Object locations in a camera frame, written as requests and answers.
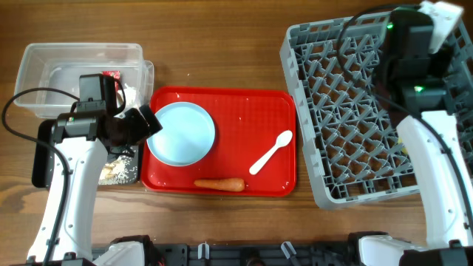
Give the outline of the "white tissue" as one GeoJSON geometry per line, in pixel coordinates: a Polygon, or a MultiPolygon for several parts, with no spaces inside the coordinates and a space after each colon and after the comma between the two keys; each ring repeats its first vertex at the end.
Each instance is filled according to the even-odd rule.
{"type": "Polygon", "coordinates": [[[125,103],[124,111],[135,108],[141,104],[140,93],[138,89],[133,86],[124,85],[123,90],[117,87],[116,91],[117,104],[121,107],[125,103]]]}

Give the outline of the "rice and food scraps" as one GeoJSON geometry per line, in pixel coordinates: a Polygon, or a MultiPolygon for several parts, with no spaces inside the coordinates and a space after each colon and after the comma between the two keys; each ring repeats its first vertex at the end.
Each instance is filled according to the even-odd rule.
{"type": "Polygon", "coordinates": [[[119,156],[103,167],[98,185],[125,185],[135,183],[138,173],[138,158],[119,156]]]}

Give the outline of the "red snack wrapper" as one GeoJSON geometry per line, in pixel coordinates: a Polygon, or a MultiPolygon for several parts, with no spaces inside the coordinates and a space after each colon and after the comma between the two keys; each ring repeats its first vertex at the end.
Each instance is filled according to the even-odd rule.
{"type": "Polygon", "coordinates": [[[101,74],[113,77],[116,80],[116,82],[120,80],[120,71],[117,71],[117,70],[102,71],[101,74]]]}

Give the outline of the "light blue plate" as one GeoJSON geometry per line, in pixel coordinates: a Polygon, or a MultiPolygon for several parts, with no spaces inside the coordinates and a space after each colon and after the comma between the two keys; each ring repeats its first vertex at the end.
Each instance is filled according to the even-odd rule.
{"type": "Polygon", "coordinates": [[[152,155],[168,166],[183,167],[200,161],[211,150],[214,121],[195,103],[175,102],[160,108],[155,117],[162,129],[146,140],[152,155]]]}

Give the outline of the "orange carrot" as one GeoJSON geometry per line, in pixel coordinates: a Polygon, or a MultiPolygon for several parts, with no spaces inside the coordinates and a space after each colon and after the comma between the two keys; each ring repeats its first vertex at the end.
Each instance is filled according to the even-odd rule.
{"type": "Polygon", "coordinates": [[[240,178],[195,180],[194,184],[199,188],[219,191],[240,192],[245,189],[245,181],[240,178]]]}

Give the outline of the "white plastic spoon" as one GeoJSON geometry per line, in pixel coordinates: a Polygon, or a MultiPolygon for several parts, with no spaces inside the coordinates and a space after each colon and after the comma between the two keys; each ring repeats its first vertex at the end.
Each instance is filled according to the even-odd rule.
{"type": "Polygon", "coordinates": [[[276,142],[264,155],[262,155],[250,168],[249,173],[256,175],[265,166],[269,159],[276,153],[276,151],[282,147],[287,146],[293,138],[291,130],[286,130],[278,135],[276,142]]]}

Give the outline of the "yellow plastic cup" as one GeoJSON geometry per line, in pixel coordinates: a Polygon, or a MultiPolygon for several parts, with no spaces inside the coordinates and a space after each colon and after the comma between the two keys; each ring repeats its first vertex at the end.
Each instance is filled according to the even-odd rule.
{"type": "Polygon", "coordinates": [[[401,146],[401,152],[405,155],[408,155],[406,147],[404,146],[404,143],[401,138],[398,138],[398,144],[401,146]]]}

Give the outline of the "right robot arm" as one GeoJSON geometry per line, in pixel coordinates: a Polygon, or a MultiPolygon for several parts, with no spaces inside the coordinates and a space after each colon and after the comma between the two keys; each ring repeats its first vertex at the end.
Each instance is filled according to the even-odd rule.
{"type": "Polygon", "coordinates": [[[390,4],[374,96],[395,122],[414,169],[426,217],[426,245],[386,234],[352,234],[360,265],[470,265],[472,181],[446,82],[454,50],[446,43],[463,8],[444,1],[390,4]]]}

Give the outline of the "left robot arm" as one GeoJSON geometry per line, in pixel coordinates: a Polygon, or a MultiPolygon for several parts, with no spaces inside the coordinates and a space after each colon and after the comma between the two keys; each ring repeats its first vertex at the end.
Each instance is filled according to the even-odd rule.
{"type": "Polygon", "coordinates": [[[109,75],[79,78],[79,98],[60,114],[46,147],[54,168],[41,227],[27,254],[32,264],[92,259],[92,218],[98,180],[112,148],[134,146],[162,126],[149,106],[117,101],[121,82],[109,75]]]}

